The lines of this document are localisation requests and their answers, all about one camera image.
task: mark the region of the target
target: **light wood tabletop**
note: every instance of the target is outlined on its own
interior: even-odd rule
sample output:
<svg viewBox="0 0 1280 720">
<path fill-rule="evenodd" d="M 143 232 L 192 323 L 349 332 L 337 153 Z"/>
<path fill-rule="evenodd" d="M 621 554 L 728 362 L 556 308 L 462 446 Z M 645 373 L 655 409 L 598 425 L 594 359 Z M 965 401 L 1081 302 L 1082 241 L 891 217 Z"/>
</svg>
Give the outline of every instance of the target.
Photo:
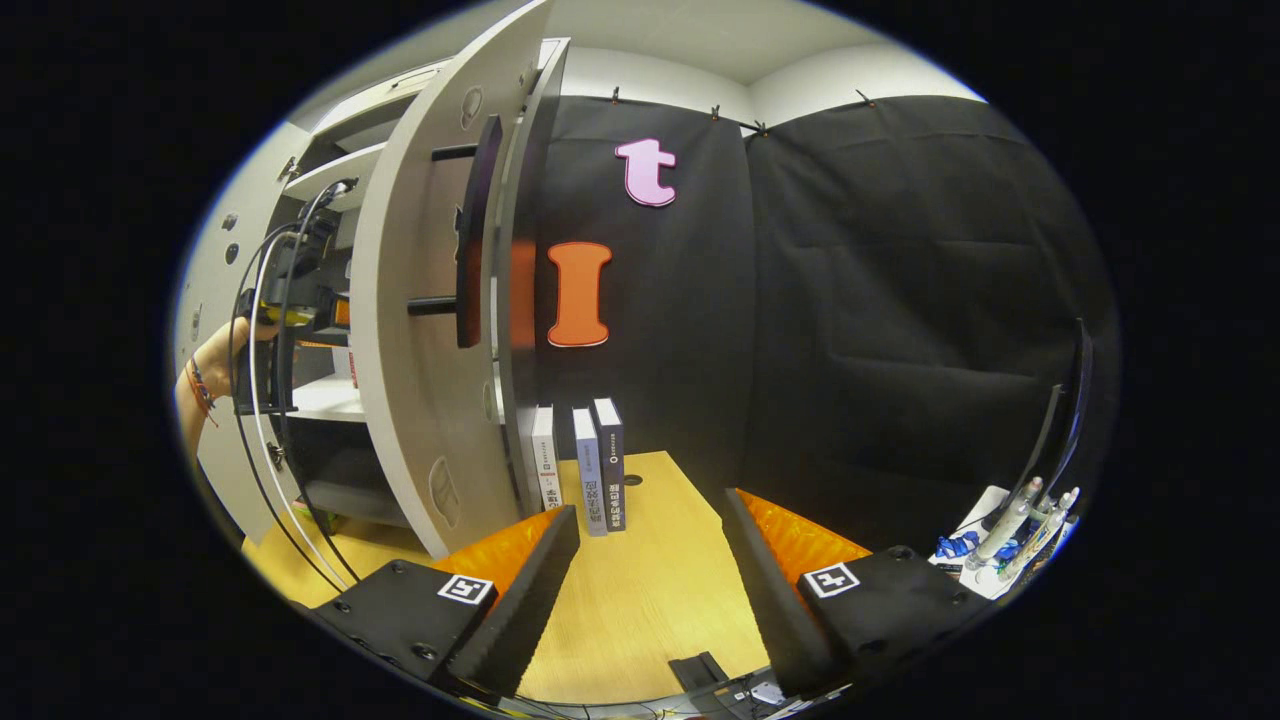
<svg viewBox="0 0 1280 720">
<path fill-rule="evenodd" d="M 669 660 L 710 652 L 730 678 L 769 664 L 721 518 L 666 452 L 626 456 L 627 529 L 586 534 L 521 680 L 545 702 L 645 701 L 684 689 Z M 576 461 L 559 464 L 581 507 Z"/>
</svg>

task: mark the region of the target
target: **shelf board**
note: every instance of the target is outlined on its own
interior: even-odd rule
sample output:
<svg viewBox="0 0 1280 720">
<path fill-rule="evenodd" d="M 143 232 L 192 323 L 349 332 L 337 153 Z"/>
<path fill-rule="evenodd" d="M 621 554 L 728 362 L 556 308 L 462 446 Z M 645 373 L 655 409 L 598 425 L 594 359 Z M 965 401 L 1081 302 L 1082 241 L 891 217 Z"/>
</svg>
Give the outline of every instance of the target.
<svg viewBox="0 0 1280 720">
<path fill-rule="evenodd" d="M 340 375 L 320 378 L 294 389 L 293 405 L 298 411 L 289 413 L 292 418 L 365 421 L 365 406 L 360 402 L 360 391 L 351 387 L 351 378 Z"/>
<path fill-rule="evenodd" d="M 378 164 L 378 158 L 381 156 L 384 147 L 387 147 L 387 143 L 379 142 L 378 145 L 371 145 L 351 155 L 343 155 L 332 163 L 320 165 L 284 186 L 284 195 L 285 197 L 307 201 L 333 182 L 342 178 L 358 178 L 360 182 L 356 183 L 356 190 L 334 200 L 329 205 L 329 209 L 334 213 L 346 213 L 352 208 L 358 208 L 365 200 L 365 191 L 369 190 L 369 178 L 374 174 L 374 165 Z"/>
</svg>

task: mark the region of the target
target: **white ceiling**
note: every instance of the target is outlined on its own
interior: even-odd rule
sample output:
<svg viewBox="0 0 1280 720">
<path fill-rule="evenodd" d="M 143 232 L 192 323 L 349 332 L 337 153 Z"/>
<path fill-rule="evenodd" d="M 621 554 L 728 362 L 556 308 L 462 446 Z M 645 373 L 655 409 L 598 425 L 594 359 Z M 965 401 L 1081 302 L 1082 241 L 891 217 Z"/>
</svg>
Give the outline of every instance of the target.
<svg viewBox="0 0 1280 720">
<path fill-rule="evenodd" d="M 826 50 L 886 40 L 799 0 L 554 1 L 548 37 L 650 55 L 741 85 Z"/>
<path fill-rule="evenodd" d="M 316 88 L 289 114 L 310 128 L 333 104 L 408 68 L 448 58 L 527 0 L 489 0 L 407 33 Z M 650 55 L 741 85 L 836 47 L 886 41 L 800 0 L 554 0 L 547 37 Z"/>
</svg>

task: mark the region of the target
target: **black curtain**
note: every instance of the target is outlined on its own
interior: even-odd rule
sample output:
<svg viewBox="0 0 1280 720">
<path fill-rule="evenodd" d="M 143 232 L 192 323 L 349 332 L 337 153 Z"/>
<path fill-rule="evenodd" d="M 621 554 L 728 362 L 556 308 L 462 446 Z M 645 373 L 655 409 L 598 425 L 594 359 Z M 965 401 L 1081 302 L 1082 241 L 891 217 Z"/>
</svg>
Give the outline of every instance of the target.
<svg viewBox="0 0 1280 720">
<path fill-rule="evenodd" d="M 1070 388 L 1076 316 L 1114 384 L 1092 234 L 983 102 L 849 105 L 746 146 L 759 274 L 742 487 L 873 551 L 929 552 L 986 486 L 1016 482 L 1050 387 Z"/>
<path fill-rule="evenodd" d="M 676 165 L 662 208 L 634 201 L 620 145 L 654 138 Z M 708 498 L 737 484 L 755 329 L 755 251 L 746 152 L 739 127 L 705 113 L 563 97 L 538 202 L 538 402 L 556 405 L 557 448 L 576 457 L 572 407 L 613 397 L 626 452 L 666 450 Z M 556 347 L 558 277 L 547 251 L 609 247 L 595 347 Z"/>
</svg>

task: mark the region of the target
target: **book spine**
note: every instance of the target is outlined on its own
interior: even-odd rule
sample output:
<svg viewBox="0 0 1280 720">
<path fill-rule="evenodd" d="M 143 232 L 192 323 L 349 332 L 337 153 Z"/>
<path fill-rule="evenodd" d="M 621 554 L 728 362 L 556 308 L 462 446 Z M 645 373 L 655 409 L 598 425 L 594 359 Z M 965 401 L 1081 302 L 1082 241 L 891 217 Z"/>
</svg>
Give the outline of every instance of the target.
<svg viewBox="0 0 1280 720">
<path fill-rule="evenodd" d="M 543 491 L 543 509 L 559 507 L 564 502 L 561 498 L 559 469 L 556 466 L 553 436 L 534 438 L 534 464 L 538 466 L 538 484 Z"/>
<path fill-rule="evenodd" d="M 600 433 L 600 465 L 604 475 L 604 510 L 611 533 L 627 529 L 626 486 L 622 484 L 622 425 Z"/>
<path fill-rule="evenodd" d="M 602 537 L 609 534 L 604 523 L 604 492 L 600 482 L 600 448 L 596 439 L 582 439 L 577 443 L 577 469 L 582 478 L 582 505 L 586 510 L 586 534 Z"/>
</svg>

